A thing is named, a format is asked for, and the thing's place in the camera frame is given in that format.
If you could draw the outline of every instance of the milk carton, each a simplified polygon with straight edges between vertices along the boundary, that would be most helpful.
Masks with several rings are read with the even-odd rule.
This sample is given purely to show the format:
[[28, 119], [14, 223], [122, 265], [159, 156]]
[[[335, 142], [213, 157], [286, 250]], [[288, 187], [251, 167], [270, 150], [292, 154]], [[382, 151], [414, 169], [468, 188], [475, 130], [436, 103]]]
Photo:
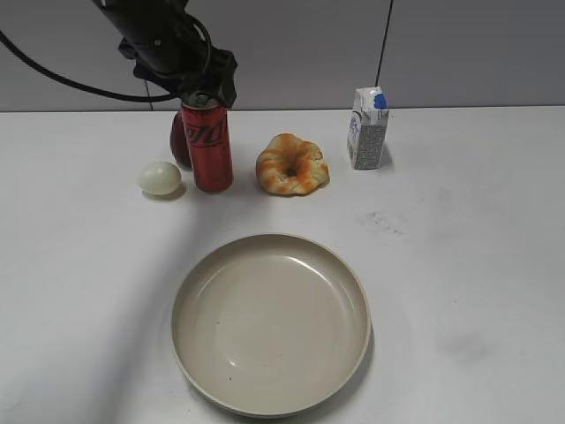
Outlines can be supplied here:
[[347, 149], [354, 170], [379, 168], [387, 124], [388, 106], [380, 87], [355, 90], [347, 137]]

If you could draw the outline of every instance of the gray wall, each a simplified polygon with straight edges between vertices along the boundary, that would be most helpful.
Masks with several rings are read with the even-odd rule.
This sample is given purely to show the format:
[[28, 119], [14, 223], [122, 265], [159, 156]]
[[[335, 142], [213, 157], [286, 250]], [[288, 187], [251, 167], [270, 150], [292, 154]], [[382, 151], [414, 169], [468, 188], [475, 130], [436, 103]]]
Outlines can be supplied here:
[[380, 73], [393, 107], [565, 104], [562, 0], [395, 0]]
[[[191, 0], [189, 11], [216, 46], [236, 53], [236, 109], [348, 109], [355, 87], [374, 84], [388, 6]], [[558, 0], [395, 0], [379, 82], [393, 107], [565, 104], [564, 16]], [[2, 0], [0, 27], [56, 72], [146, 93], [116, 50], [118, 32], [90, 0]], [[148, 108], [60, 86], [0, 46], [0, 110]]]
[[[91, 85], [145, 93], [116, 51], [118, 32], [90, 0], [0, 3], [3, 31], [40, 63]], [[350, 107], [355, 87], [374, 84], [388, 0], [191, 0], [188, 10], [214, 45], [236, 54], [236, 109], [336, 109]], [[148, 107], [60, 87], [3, 47], [0, 55], [0, 110]]]
[[[145, 95], [132, 63], [116, 48], [117, 31], [89, 0], [0, 0], [0, 27], [26, 54], [73, 80]], [[149, 110], [82, 93], [22, 64], [0, 44], [0, 110]]]

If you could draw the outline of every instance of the blue cap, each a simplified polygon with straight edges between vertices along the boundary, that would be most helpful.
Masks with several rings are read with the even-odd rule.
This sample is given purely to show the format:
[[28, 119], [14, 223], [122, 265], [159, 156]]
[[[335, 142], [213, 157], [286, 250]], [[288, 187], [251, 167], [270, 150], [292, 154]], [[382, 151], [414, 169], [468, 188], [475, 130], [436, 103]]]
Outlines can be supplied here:
[[383, 93], [378, 93], [374, 97], [373, 106], [375, 109], [388, 109], [387, 101], [385, 100], [385, 95]]

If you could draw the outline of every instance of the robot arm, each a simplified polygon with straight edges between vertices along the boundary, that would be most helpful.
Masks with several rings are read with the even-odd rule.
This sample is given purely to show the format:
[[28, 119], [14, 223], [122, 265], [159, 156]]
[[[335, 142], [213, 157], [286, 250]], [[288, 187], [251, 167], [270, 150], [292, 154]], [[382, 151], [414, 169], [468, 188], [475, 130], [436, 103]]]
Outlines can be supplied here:
[[226, 108], [233, 105], [236, 59], [230, 51], [212, 46], [206, 28], [185, 12], [188, 0], [93, 2], [124, 37], [118, 49], [136, 61], [134, 76], [181, 100], [202, 94]]

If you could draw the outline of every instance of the beige plate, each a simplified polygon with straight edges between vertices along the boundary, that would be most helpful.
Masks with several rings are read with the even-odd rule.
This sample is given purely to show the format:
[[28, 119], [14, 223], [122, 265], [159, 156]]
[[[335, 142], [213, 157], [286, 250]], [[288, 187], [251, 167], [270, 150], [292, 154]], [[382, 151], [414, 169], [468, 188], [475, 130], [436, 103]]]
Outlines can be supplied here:
[[349, 267], [303, 238], [242, 238], [212, 252], [172, 313], [190, 382], [236, 413], [281, 416], [336, 393], [365, 355], [371, 319]]

